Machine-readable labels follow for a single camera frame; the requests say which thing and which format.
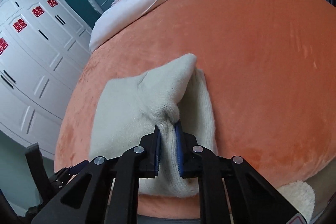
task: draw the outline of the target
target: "bed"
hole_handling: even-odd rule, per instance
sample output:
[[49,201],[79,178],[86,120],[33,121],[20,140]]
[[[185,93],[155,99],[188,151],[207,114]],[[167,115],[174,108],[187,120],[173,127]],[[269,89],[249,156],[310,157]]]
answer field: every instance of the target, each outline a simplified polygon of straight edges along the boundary
[[[63,120],[55,170],[87,159],[108,80],[191,52],[206,76],[219,154],[243,156],[275,187],[308,179],[318,215],[336,190],[335,21],[325,0],[165,1],[93,52]],[[138,212],[197,218],[198,198],[141,195]]]

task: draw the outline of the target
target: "black door handle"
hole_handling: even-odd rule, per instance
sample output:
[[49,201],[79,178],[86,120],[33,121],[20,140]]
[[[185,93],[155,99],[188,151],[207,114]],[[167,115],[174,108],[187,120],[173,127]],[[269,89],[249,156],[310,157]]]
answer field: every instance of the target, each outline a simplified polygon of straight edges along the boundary
[[55,16],[55,18],[58,20],[58,22],[60,22],[60,24],[64,26],[63,22],[61,22],[57,16]]
[[45,39],[49,40],[49,38],[39,29],[39,32],[41,35],[43,35],[45,37]]
[[3,77],[2,75],[1,75],[1,78],[2,78],[2,80],[4,80],[12,89],[14,89],[13,88],[13,86],[6,80],[6,78],[5,77]]
[[66,24],[65,21],[59,15],[57,15],[57,16],[64,24]]
[[14,82],[14,84],[16,84],[15,80],[7,73],[7,71],[3,70],[3,72],[7,75],[9,79],[11,79]]

